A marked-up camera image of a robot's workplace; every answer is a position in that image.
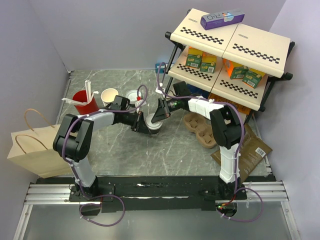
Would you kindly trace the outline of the black paper coffee cup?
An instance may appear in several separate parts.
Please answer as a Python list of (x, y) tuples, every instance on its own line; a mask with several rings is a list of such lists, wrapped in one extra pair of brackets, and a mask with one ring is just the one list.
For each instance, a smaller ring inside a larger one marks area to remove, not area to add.
[(152, 127), (152, 128), (148, 127), (148, 130), (149, 130), (149, 135), (154, 137), (154, 136), (157, 136), (157, 135), (159, 134), (159, 132), (160, 132), (160, 130), (161, 130), (161, 127), (156, 127), (156, 128), (154, 128), (154, 127)]

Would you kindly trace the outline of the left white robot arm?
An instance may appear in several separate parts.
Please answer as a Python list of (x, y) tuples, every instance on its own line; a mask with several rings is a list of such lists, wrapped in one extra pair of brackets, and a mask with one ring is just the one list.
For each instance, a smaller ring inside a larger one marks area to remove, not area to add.
[(117, 95), (113, 102), (95, 112), (73, 115), (67, 114), (60, 124), (53, 141), (53, 150), (70, 166), (75, 178), (77, 191), (87, 201), (100, 196), (99, 180), (89, 163), (88, 153), (91, 147), (93, 132), (115, 124), (130, 126), (138, 133), (150, 134), (144, 114), (139, 110), (145, 99), (138, 100), (138, 105), (128, 109), (130, 100)]

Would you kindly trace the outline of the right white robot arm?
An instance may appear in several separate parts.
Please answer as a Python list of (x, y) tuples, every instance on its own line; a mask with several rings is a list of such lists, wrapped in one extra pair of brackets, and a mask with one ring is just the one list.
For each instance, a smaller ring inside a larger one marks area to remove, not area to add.
[(215, 102), (201, 95), (192, 95), (184, 81), (173, 85), (175, 96), (160, 90), (165, 98), (158, 99), (158, 107), (151, 122), (157, 123), (171, 116), (171, 112), (184, 109), (210, 120), (212, 134), (220, 150), (218, 193), (230, 199), (240, 187), (239, 155), (245, 128), (237, 109), (230, 103)]

